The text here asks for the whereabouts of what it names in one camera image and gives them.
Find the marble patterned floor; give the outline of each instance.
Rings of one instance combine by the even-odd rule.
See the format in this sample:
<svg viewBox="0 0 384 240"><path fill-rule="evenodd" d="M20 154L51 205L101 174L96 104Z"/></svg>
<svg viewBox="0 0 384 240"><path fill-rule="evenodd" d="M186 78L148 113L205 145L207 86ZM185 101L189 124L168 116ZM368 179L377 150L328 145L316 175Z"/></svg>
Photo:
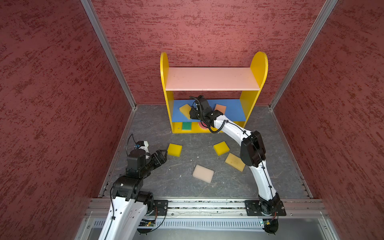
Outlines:
<svg viewBox="0 0 384 240"><path fill-rule="evenodd" d="M307 198L302 181L289 158L272 115L267 107L255 107L246 129L261 133L266 148L266 164L273 186L280 198ZM213 145L225 141L230 152L240 156L239 145L225 133L173 134L165 105L139 105L129 134L136 141L148 141L149 152L167 149L169 143L183 146L181 156L168 156L167 162L144 180L142 191L156 197L233 197L257 198L258 190L251 170L243 172L224 161L228 154L217 156ZM133 149L130 140L128 150ZM192 177L196 164L212 169L210 184ZM126 154L122 153L113 172L114 182L125 174Z"/></svg>

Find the sponge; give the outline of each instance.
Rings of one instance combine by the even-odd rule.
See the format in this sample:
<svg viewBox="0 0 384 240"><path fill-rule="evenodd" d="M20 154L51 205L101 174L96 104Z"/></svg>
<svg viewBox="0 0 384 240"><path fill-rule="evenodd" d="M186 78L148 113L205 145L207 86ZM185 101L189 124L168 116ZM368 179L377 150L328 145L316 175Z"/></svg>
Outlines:
<svg viewBox="0 0 384 240"><path fill-rule="evenodd" d="M168 146L168 155L180 157L182 148L183 146L181 145L170 143Z"/></svg>
<svg viewBox="0 0 384 240"><path fill-rule="evenodd" d="M188 120L191 120L191 117L190 117L190 114L189 114L189 111L191 111L191 106L189 106L188 104L182 106L181 108L179 108L180 112L186 117L188 118Z"/></svg>
<svg viewBox="0 0 384 240"><path fill-rule="evenodd" d="M228 163L229 165L236 168L240 172L242 172L245 167L245 163L243 163L243 161L241 161L239 157L233 155L232 153L229 153L227 159L225 160L225 163Z"/></svg>
<svg viewBox="0 0 384 240"><path fill-rule="evenodd" d="M221 143L214 145L214 149L215 149L218 156L220 156L226 152L229 152L229 147L227 146L227 144L225 142L221 142Z"/></svg>
<svg viewBox="0 0 384 240"><path fill-rule="evenodd" d="M181 130L191 131L192 130L192 123L191 122L183 122Z"/></svg>
<svg viewBox="0 0 384 240"><path fill-rule="evenodd" d="M227 106L216 104L215 110L219 110L223 114L225 114L225 110L227 109Z"/></svg>
<svg viewBox="0 0 384 240"><path fill-rule="evenodd" d="M208 168L196 165L195 170L192 174L193 177L203 180L204 182L211 183L212 177L214 176L214 171Z"/></svg>

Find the toy shelf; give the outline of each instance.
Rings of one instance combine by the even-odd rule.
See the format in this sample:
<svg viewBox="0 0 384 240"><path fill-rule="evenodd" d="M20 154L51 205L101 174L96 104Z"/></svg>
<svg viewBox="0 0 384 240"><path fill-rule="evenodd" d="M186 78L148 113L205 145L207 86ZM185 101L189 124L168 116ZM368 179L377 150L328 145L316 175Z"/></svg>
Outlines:
<svg viewBox="0 0 384 240"><path fill-rule="evenodd" d="M258 52L249 68L170 68L166 53L161 53L160 73L173 133L209 132L201 127L199 120L186 118L179 110L194 100L174 100L173 91L242 91L240 99L208 99L215 109L216 104L226 106L225 116L245 127L257 98L264 86L268 72L265 53ZM183 130L183 122L192 122L191 130Z"/></svg>

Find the black mounting plate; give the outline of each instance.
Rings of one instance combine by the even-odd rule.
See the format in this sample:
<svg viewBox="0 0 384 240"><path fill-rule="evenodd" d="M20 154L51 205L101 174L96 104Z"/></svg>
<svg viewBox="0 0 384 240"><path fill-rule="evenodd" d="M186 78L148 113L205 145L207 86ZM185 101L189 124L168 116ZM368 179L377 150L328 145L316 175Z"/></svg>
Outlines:
<svg viewBox="0 0 384 240"><path fill-rule="evenodd" d="M165 216L166 215L166 209L168 207L168 200L154 200L154 206L157 207L157 215L158 216ZM154 216L156 213L155 207L154 207L154 210L146 216Z"/></svg>
<svg viewBox="0 0 384 240"><path fill-rule="evenodd" d="M263 216L266 217L261 211L259 207L259 200L245 200L245 210L247 211L247 216ZM277 204L277 213L279 216L287 216L287 213L285 212L285 207L283 205L283 202L280 201Z"/></svg>

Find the bright yellow sponge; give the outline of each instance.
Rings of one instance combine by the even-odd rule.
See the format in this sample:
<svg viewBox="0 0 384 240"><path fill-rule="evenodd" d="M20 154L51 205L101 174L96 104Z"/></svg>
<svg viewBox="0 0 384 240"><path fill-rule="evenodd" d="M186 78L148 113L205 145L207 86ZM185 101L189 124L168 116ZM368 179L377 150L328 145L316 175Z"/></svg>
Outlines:
<svg viewBox="0 0 384 240"><path fill-rule="evenodd" d="M221 143L214 145L214 149L215 149L218 156L220 156L226 152L229 152L229 147L227 146L227 144L225 142L221 142Z"/></svg>
<svg viewBox="0 0 384 240"><path fill-rule="evenodd" d="M170 143L168 146L168 155L180 157L182 148L183 146L181 145Z"/></svg>
<svg viewBox="0 0 384 240"><path fill-rule="evenodd" d="M190 114L189 114L189 111L191 111L191 106L189 106L188 104L182 106L181 108L179 108L180 112L186 117L188 118L188 120L191 120L191 117L190 117Z"/></svg>
<svg viewBox="0 0 384 240"><path fill-rule="evenodd" d="M225 163L228 163L229 165L231 165L232 167L236 168L241 172L244 170L244 167L245 167L245 163L243 163L243 161L241 161L239 157L233 155L232 153L228 154L228 157L225 160Z"/></svg>

